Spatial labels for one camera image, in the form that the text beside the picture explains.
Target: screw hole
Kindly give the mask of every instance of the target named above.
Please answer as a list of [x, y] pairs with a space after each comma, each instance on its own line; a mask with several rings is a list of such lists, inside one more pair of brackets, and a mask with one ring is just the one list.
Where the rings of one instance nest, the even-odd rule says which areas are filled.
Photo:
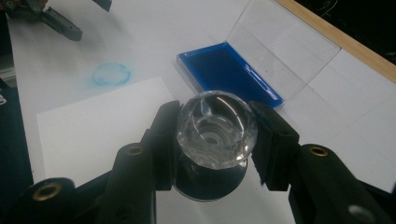
[[33, 199], [38, 202], [44, 202], [58, 195], [61, 189], [62, 185], [58, 183], [49, 183], [36, 190], [33, 194]]
[[11, 1], [6, 2], [7, 7], [14, 7], [14, 3]]
[[321, 147], [311, 147], [309, 151], [315, 156], [326, 157], [329, 155], [329, 152]]
[[131, 147], [128, 150], [126, 150], [126, 154], [128, 156], [137, 156], [143, 152], [142, 147]]

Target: glass object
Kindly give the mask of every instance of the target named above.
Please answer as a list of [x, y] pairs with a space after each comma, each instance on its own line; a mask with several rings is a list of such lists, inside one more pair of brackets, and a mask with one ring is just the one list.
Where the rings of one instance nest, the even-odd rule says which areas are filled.
[[244, 161], [256, 144], [257, 124], [248, 105], [224, 91], [206, 91], [181, 109], [177, 141], [199, 166], [220, 170]]
[[205, 91], [190, 99], [178, 117], [176, 189], [196, 201], [233, 192], [245, 176], [257, 132], [254, 114], [233, 94]]

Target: white tabletop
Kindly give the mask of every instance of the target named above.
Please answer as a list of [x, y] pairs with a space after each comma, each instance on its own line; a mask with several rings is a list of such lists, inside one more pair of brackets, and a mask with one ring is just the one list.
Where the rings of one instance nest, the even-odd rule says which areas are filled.
[[[117, 0], [107, 13], [90, 0], [49, 1], [49, 6], [82, 29], [79, 42], [56, 34], [45, 24], [10, 20], [35, 182], [49, 177], [40, 118], [106, 98], [142, 81], [158, 81], [156, 77], [170, 93], [164, 101], [187, 102], [194, 91], [177, 70], [176, 55], [224, 41], [247, 2]], [[95, 85], [92, 74], [103, 63], [125, 65], [131, 78], [117, 87]], [[395, 85], [341, 50], [279, 113], [300, 134], [302, 144], [333, 149], [357, 178], [390, 191], [396, 181], [395, 109]], [[43, 123], [50, 130], [50, 124]], [[160, 192], [158, 223], [294, 223], [288, 193], [269, 192], [259, 182], [250, 165], [241, 186], [213, 203], [192, 202], [174, 190]]]

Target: blue stain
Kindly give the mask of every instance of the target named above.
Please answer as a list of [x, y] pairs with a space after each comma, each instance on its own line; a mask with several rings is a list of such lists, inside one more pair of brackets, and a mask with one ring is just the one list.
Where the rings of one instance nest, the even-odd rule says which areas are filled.
[[93, 82], [98, 86], [119, 86], [131, 78], [131, 71], [120, 63], [103, 63], [93, 72]]

